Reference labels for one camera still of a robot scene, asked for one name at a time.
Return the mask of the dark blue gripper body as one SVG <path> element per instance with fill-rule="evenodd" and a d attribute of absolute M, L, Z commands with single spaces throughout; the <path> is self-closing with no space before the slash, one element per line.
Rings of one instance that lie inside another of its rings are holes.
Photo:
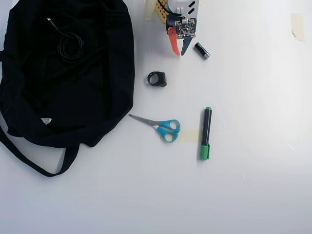
<path fill-rule="evenodd" d="M 166 27 L 176 30 L 177 39 L 196 37 L 196 18 L 179 17 L 172 14 L 166 17 Z"/>

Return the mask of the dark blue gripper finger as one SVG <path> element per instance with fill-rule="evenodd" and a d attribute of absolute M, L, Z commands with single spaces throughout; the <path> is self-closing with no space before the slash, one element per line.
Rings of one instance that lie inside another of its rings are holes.
<path fill-rule="evenodd" d="M 183 45 L 182 45 L 182 50 L 181 50 L 181 55 L 182 56 L 185 55 L 185 53 L 186 53 L 186 51 L 187 51 L 187 49 L 188 49 L 192 39 L 193 39 L 192 37 L 184 38 Z"/>

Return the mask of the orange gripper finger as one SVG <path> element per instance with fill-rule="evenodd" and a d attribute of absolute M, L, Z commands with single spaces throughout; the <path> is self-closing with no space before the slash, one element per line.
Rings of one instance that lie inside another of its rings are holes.
<path fill-rule="evenodd" d="M 167 33 L 168 33 L 168 36 L 169 36 L 169 40 L 170 40 L 170 43 L 171 43 L 171 47 L 172 47 L 173 52 L 174 52 L 177 56 L 180 56 L 180 51 L 179 51 L 179 48 L 178 48 L 178 45 L 177 45 L 176 30 L 175 30 L 173 27 L 169 27 L 169 28 L 167 29 Z"/>

